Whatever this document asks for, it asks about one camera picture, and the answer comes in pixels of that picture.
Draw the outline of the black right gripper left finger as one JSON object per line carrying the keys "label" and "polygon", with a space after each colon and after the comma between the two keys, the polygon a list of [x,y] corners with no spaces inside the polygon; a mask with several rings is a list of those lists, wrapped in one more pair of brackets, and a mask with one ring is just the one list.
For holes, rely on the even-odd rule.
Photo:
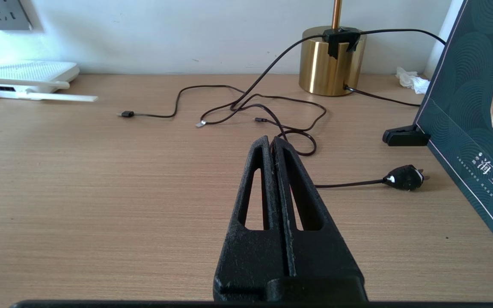
{"label": "black right gripper left finger", "polygon": [[[245,225],[255,172],[260,171],[263,229]],[[266,302],[267,285],[290,274],[286,247],[286,198],[277,172],[274,143],[252,143],[213,279],[216,302]]]}

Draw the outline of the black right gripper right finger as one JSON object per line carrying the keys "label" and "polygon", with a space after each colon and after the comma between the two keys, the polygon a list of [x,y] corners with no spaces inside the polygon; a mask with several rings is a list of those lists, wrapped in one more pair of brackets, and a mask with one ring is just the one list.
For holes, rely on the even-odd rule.
{"label": "black right gripper right finger", "polygon": [[278,189],[284,277],[273,302],[367,302],[364,277],[293,146],[271,146]]}

